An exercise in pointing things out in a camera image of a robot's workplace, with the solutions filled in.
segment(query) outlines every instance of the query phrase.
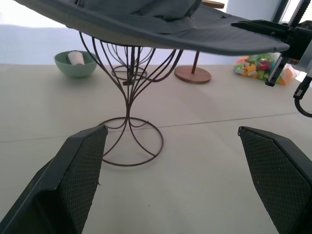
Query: metal wire stand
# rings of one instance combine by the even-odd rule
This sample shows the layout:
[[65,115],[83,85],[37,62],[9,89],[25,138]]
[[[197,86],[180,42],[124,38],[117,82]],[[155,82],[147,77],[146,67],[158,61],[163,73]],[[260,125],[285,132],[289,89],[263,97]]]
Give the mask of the metal wire stand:
[[[127,80],[126,75],[127,75],[127,72],[130,71],[130,67],[127,67],[126,61],[124,61],[124,59],[122,59],[122,56],[119,56],[118,45],[106,43],[106,47],[107,47],[108,52],[111,54],[111,56],[117,62],[119,62],[121,64],[120,66],[114,67],[112,69],[112,75],[114,77],[118,76],[118,78],[121,80]],[[123,49],[124,49],[124,54],[127,54],[127,51],[126,51],[127,47],[123,46]],[[142,51],[143,51],[143,47],[140,48],[140,51],[139,51],[140,55],[142,55]],[[139,65],[139,67],[138,67],[139,71],[137,72],[138,76],[142,75],[143,78],[147,78],[147,75],[148,75],[147,72],[144,71],[144,69],[141,68],[140,65],[144,64],[145,62],[147,62],[150,59],[150,57],[152,56],[152,52],[153,52],[153,49],[150,48],[150,51],[141,60],[136,58],[135,66],[137,63]]]
[[[140,95],[151,83],[156,83],[156,82],[160,82],[162,80],[164,80],[165,78],[168,77],[168,75],[174,70],[174,68],[176,67],[179,59],[181,58],[181,55],[183,53],[183,50],[180,51],[176,51],[173,50],[171,52],[171,54],[164,60],[164,62],[158,66],[153,72],[151,72],[146,78],[143,77],[143,74],[145,74],[147,67],[149,66],[156,49],[152,49],[151,54],[148,58],[148,60],[146,61],[146,65],[143,68],[143,71],[141,73],[139,73],[139,62],[140,61],[140,54],[142,51],[142,47],[138,47],[138,46],[123,46],[124,47],[124,51],[125,51],[125,56],[126,56],[126,62],[125,62],[125,67],[127,68],[127,78],[124,82],[121,82],[120,80],[122,80],[121,78],[119,78],[118,76],[113,76],[111,73],[108,72],[107,68],[104,66],[99,54],[98,54],[98,48],[96,45],[96,39],[94,37],[92,37],[92,44],[93,44],[93,49],[94,52],[97,56],[97,58],[95,58],[90,50],[88,49],[88,47],[86,46],[86,43],[83,39],[82,33],[79,32],[80,34],[80,38],[81,41],[85,47],[85,49],[87,50],[87,52],[90,54],[90,56],[94,59],[94,61],[99,65],[99,67],[109,76],[109,78],[112,80],[112,82],[117,86],[117,88],[121,91],[124,100],[125,100],[125,104],[126,104],[126,115],[125,117],[117,117],[117,118],[112,118],[109,120],[106,120],[104,122],[102,122],[101,124],[109,124],[109,122],[115,121],[115,120],[123,120],[123,123],[118,126],[118,127],[109,127],[108,129],[122,129],[121,130],[121,134],[119,136],[119,138],[117,139],[117,141],[114,143],[114,145],[107,150],[104,155],[103,155],[103,161],[106,163],[109,163],[111,165],[115,165],[115,166],[121,166],[121,167],[133,167],[133,166],[139,166],[145,163],[148,163],[150,161],[152,161],[153,159],[155,159],[161,152],[163,145],[164,145],[164,138],[160,132],[160,130],[153,124],[151,124],[149,121],[140,119],[140,118],[135,118],[135,117],[131,117],[130,116],[130,112],[131,112],[131,107],[135,101],[135,99],[137,98],[138,95]],[[100,48],[102,49],[104,56],[110,66],[110,68],[113,70],[113,66],[112,63],[108,57],[108,53],[107,50],[104,47],[104,41],[98,40],[99,44],[100,44]],[[142,122],[142,124],[140,125],[134,125],[132,123],[132,120],[137,120]],[[134,134],[134,129],[135,128],[140,128],[143,127],[145,125],[150,125],[153,129],[156,130],[156,132],[159,134],[159,137],[161,139],[161,146],[159,148],[159,150],[157,151],[157,153],[152,153],[149,150],[147,150],[137,139],[137,137]],[[114,162],[110,162],[108,160],[105,159],[105,156],[118,144],[118,142],[120,141],[121,137],[123,136],[126,127],[129,126],[131,134],[133,136],[133,138],[135,139],[135,141],[137,142],[137,144],[148,154],[150,154],[152,157],[144,162],[141,163],[135,163],[135,164],[119,164],[119,163],[114,163]]]

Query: cable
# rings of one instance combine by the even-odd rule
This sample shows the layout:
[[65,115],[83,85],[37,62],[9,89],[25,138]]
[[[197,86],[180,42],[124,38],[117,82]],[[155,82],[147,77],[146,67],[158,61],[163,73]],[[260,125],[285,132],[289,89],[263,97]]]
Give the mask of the cable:
[[306,117],[312,118],[312,114],[310,114],[309,112],[306,112],[300,105],[300,99],[295,98],[294,99],[294,105],[296,106],[297,110],[303,114]]
[[297,108],[297,110],[303,114],[306,117],[312,118],[312,114],[306,112],[300,105],[300,100],[305,95],[306,91],[308,90],[310,83],[312,81],[312,78],[309,76],[306,76],[304,80],[299,84],[295,94],[293,95],[294,98],[294,104]]

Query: round wooden base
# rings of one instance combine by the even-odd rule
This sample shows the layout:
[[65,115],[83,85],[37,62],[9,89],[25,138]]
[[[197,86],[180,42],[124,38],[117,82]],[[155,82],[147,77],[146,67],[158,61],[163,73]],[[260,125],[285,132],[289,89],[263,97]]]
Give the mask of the round wooden base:
[[211,80],[211,74],[204,69],[197,67],[192,74],[193,66],[179,66],[175,69],[175,76],[187,83],[205,84]]
[[212,8],[217,8],[217,9],[223,9],[224,8],[224,3],[220,3],[217,1],[202,0],[201,4],[205,5],[205,6],[212,7]]

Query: white cup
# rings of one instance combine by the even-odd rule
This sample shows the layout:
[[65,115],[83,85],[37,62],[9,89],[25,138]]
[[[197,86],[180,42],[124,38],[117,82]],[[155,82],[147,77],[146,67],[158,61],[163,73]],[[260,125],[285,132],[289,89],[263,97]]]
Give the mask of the white cup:
[[84,58],[83,58],[83,53],[79,51],[72,51],[69,52],[68,55],[68,60],[72,65],[84,65]]

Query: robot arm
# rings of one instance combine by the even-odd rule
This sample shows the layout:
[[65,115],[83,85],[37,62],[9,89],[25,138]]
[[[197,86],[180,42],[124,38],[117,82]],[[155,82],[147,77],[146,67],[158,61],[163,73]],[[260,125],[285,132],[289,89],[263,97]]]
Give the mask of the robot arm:
[[312,82],[312,30],[299,26],[310,2],[311,0],[300,1],[288,25],[265,20],[252,20],[233,23],[232,26],[273,36],[290,45],[289,50],[284,51],[277,60],[270,77],[266,80],[266,85],[271,87],[275,85],[286,63],[299,61],[296,65],[296,69],[306,72],[307,76],[304,78],[303,82],[300,83],[293,97],[297,110],[304,116],[312,118],[312,114],[306,112],[300,106],[300,100],[303,98]]

